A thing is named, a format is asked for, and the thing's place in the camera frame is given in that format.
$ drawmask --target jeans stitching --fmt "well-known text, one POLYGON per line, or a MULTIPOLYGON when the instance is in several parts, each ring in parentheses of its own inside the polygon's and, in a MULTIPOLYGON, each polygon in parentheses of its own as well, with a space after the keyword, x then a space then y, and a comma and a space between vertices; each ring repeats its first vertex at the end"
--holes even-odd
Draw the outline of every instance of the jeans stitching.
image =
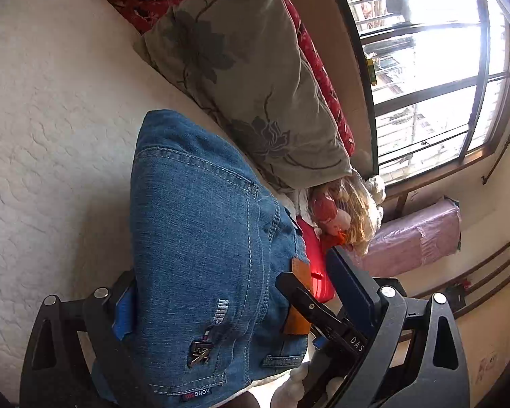
MULTIPOLYGON (((195 387, 195 388, 189 388, 188 390, 185 390, 185 391, 158 391, 158 390, 153 390, 153 392, 155 394, 163 394, 163 395, 181 395, 181 394, 192 393, 193 391, 197 391, 197 390, 203 390, 205 388, 213 388, 213 387, 216 387, 216 386, 223 386, 224 384, 227 383, 227 376, 224 373, 219 374, 218 377, 221 377, 222 380, 214 382, 212 384, 206 384, 206 385, 201 385, 201 386, 195 387)), ((204 379, 208 379, 208 377, 204 377, 203 379, 193 380, 192 382, 197 382, 197 381, 204 380, 204 379)), ((159 387, 159 388, 171 388, 171 389, 172 388, 179 388, 179 386, 176 386, 176 387, 166 387, 164 385, 153 385, 153 384, 150 384, 150 385, 153 386, 153 387, 159 387)))
POLYGON ((156 155, 145 155, 145 153, 148 153, 149 151, 151 150, 159 150, 159 151, 165 151, 165 152, 170 152, 170 153, 175 153, 177 155, 182 155, 182 156, 186 156, 188 158, 192 158, 192 159, 195 159, 197 161, 200 161, 204 164, 207 164, 211 167, 215 167, 216 169, 218 170, 222 170, 223 172, 226 172, 228 173, 229 175, 232 175, 234 176, 235 178, 238 178, 238 180, 244 182, 245 184, 249 185, 249 186, 253 186, 255 188, 257 188, 257 185, 246 179, 246 178, 243 178, 242 176, 238 175, 237 173, 234 173, 232 172, 231 170, 228 170, 228 169, 225 169, 224 167, 221 167, 221 166, 218 166, 216 164, 213 164, 213 163, 210 163, 209 161, 206 161, 204 159, 201 159, 201 158, 197 158, 197 156, 193 156, 193 155, 189 155, 188 153, 182 153, 182 152, 177 152, 177 151, 174 151, 174 150, 170 150, 170 149, 167 149, 167 148, 162 148, 162 147, 149 147, 149 148, 146 148, 144 150, 142 150, 138 155, 135 156, 134 158, 134 161, 136 162, 137 160, 141 159, 141 158, 149 158, 151 156, 157 156, 158 158, 166 158, 166 159, 171 159, 173 161, 178 161, 180 163, 184 163, 184 164, 188 164, 190 166, 193 166, 193 167, 198 167, 199 169, 202 169, 202 170, 206 170, 207 172, 209 173, 213 173, 215 174, 216 176, 220 177, 222 180, 232 184, 232 185, 235 185, 239 188, 241 188, 242 190, 245 190, 245 191, 249 191, 248 189, 242 187, 241 185, 237 185, 237 184, 234 184, 232 181, 228 180, 227 178, 224 178, 223 176, 219 175, 218 173, 216 172, 213 172, 212 170, 208 170, 206 167, 203 167, 201 165, 198 165, 198 164, 194 164, 194 163, 188 163, 187 161, 179 161, 177 159, 174 159, 174 158, 171 158, 169 155, 160 155, 160 154, 156 154, 156 155))
POLYGON ((278 200, 275 197, 273 197, 273 200, 274 200, 274 217, 272 218, 272 226, 270 227, 270 231, 268 232, 268 239, 270 243, 272 243, 274 235, 276 234, 276 229, 278 228, 280 217, 278 200))
POLYGON ((244 369, 244 372, 243 372, 244 383, 246 385, 249 385, 248 381, 250 379, 250 377, 249 377, 250 355, 249 355, 249 351, 248 351, 248 345, 246 345, 243 348, 243 363, 245 365, 245 369, 244 369))
POLYGON ((246 193, 246 203, 248 204, 248 219, 247 219, 247 221, 248 221, 248 249, 250 251, 250 272, 248 274, 248 289, 246 290, 246 297, 243 300, 242 311, 240 312, 240 317, 242 317, 243 311, 246 308, 246 302, 248 301, 248 294, 250 292, 250 282, 251 282, 251 268, 252 268, 252 263, 253 263, 252 254, 251 254, 250 199, 249 199, 248 193, 246 193))
POLYGON ((218 374, 216 376, 202 377, 200 379, 190 380, 189 382, 183 382, 181 385, 175 385, 175 386, 156 385, 156 384, 149 384, 149 385, 152 386, 152 387, 158 387, 158 388, 170 388, 172 390, 174 388, 181 388, 182 386, 185 386, 185 385, 188 385, 188 384, 194 384, 196 382, 200 382, 201 380, 208 380, 208 379, 223 379, 224 380, 224 377, 225 377, 225 374, 221 373, 221 374, 218 374))
POLYGON ((256 324, 260 324, 265 316, 267 315, 267 311, 268 311, 268 283, 270 282, 270 275, 268 275, 268 279, 266 280, 265 282, 265 289, 264 289, 264 294, 262 296, 262 303, 261 303, 261 306, 260 306, 260 313, 259 313, 259 316, 257 317, 257 321, 255 322, 256 324))
POLYGON ((286 365, 293 365, 296 363, 302 363, 304 356, 291 356, 291 357, 277 357, 277 356, 267 356, 262 360, 262 367, 282 367, 286 365))

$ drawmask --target window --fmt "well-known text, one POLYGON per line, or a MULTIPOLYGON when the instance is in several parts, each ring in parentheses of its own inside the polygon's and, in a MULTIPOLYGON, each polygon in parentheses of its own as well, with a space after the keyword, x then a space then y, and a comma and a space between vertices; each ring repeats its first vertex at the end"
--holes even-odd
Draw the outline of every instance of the window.
POLYGON ((510 78, 495 0, 348 0, 374 61, 378 166, 388 185, 487 144, 510 78))

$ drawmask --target white bedsheet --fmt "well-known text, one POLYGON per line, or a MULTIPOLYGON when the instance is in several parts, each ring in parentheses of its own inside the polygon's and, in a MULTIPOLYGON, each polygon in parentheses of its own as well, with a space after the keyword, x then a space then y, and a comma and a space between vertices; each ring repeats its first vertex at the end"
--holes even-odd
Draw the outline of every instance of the white bedsheet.
POLYGON ((132 49, 106 0, 0 0, 0 389, 18 400, 42 299, 131 264, 129 177, 148 110, 219 127, 132 49))

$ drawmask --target metal screw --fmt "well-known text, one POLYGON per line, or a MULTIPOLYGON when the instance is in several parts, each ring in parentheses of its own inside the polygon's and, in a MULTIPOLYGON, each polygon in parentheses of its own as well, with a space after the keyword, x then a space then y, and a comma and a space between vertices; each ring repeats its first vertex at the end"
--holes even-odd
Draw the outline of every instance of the metal screw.
POLYGON ((53 305, 56 302, 56 296, 51 294, 44 299, 44 305, 53 305))
POLYGON ((435 293, 434 299, 439 304, 445 304, 446 303, 446 296, 444 296, 442 293, 435 293))
POLYGON ((96 297, 96 299, 103 299, 103 298, 107 297, 108 293, 109 293, 109 291, 105 287, 97 288, 95 290, 95 297, 96 297))
POLYGON ((396 291, 393 287, 385 286, 382 287, 382 294, 387 298, 393 298, 396 294, 396 291))

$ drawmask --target brown leather patch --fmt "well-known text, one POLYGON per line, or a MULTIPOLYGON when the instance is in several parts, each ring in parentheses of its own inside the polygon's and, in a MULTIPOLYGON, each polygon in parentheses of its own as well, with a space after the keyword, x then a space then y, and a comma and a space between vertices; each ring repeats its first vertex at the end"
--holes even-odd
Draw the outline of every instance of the brown leather patch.
MULTIPOLYGON (((311 272, 309 264, 302 262, 300 259, 293 258, 291 260, 291 271, 300 282, 313 293, 311 289, 311 272)), ((295 307, 289 307, 286 324, 283 327, 285 335, 307 335, 310 332, 311 323, 308 322, 295 307)))

